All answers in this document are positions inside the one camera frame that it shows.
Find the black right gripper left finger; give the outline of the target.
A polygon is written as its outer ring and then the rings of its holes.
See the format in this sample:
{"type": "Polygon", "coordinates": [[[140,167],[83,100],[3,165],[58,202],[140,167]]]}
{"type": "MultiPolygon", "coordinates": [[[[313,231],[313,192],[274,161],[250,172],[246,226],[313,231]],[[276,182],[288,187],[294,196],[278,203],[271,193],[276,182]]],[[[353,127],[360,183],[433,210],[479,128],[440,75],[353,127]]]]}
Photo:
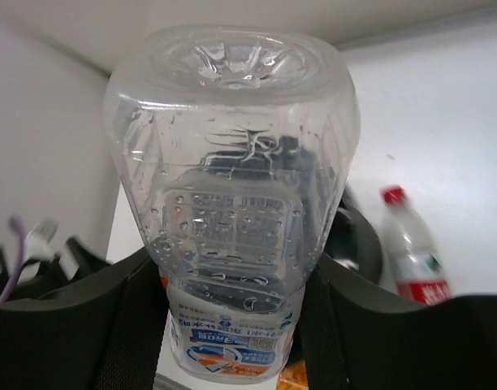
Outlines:
{"type": "Polygon", "coordinates": [[[0,389],[151,389],[167,314],[139,250],[91,276],[0,305],[0,389]]]}

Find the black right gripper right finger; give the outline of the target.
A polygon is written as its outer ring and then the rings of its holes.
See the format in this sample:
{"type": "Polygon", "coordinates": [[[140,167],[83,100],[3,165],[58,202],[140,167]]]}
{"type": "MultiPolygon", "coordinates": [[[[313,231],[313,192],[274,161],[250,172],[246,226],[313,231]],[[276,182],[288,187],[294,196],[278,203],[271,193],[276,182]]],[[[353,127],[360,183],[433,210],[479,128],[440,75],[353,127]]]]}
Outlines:
{"type": "Polygon", "coordinates": [[[312,389],[497,389],[497,296],[425,305],[323,263],[300,336],[312,389]]]}

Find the red label water bottle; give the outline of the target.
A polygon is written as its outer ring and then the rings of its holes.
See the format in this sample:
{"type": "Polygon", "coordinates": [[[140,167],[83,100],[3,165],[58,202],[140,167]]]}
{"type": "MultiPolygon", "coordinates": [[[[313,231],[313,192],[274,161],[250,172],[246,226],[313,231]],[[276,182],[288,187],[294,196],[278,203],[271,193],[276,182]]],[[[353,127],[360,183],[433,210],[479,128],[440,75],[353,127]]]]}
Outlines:
{"type": "Polygon", "coordinates": [[[399,295],[436,305],[451,297],[430,231],[399,185],[381,190],[386,206],[382,244],[399,295]]]}

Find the blue orange label bottle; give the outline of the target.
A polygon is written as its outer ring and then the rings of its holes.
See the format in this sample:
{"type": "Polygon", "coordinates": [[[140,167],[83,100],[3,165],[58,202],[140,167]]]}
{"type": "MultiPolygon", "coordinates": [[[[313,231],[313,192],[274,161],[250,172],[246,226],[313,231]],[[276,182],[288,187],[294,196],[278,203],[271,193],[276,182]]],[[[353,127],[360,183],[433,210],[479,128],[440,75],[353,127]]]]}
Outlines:
{"type": "Polygon", "coordinates": [[[275,377],[361,132],[341,54],[299,33],[164,28],[113,70],[104,129],[167,282],[176,363],[227,385],[275,377]]]}

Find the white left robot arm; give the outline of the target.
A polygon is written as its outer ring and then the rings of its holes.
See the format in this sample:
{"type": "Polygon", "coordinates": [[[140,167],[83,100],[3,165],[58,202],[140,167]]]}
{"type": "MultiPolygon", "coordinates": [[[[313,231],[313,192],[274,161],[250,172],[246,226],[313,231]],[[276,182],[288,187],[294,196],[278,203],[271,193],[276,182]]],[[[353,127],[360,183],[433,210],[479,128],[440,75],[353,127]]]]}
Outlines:
{"type": "Polygon", "coordinates": [[[61,266],[61,253],[54,252],[50,246],[58,230],[56,221],[43,219],[28,232],[17,215],[12,215],[7,224],[18,239],[18,252],[14,267],[9,268],[0,245],[0,304],[20,299],[37,299],[111,265],[88,251],[73,236],[66,241],[66,248],[77,269],[69,277],[61,266]]]}

